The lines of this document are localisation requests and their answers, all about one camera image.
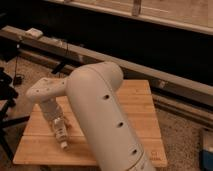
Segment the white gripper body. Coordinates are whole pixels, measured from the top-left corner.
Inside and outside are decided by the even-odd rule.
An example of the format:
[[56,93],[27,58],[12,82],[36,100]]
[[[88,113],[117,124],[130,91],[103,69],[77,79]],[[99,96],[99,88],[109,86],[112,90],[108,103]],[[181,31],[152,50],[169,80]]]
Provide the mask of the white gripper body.
[[49,99],[39,104],[43,117],[54,128],[64,126],[63,111],[55,99]]

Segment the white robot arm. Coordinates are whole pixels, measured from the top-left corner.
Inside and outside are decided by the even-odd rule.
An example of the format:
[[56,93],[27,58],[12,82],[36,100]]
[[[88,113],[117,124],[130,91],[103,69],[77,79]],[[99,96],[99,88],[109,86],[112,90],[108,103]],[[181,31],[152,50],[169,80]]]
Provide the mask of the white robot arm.
[[156,171],[116,96],[123,71],[114,62],[76,68],[63,79],[42,78],[26,96],[38,104],[60,146],[68,147],[65,96],[102,171]]

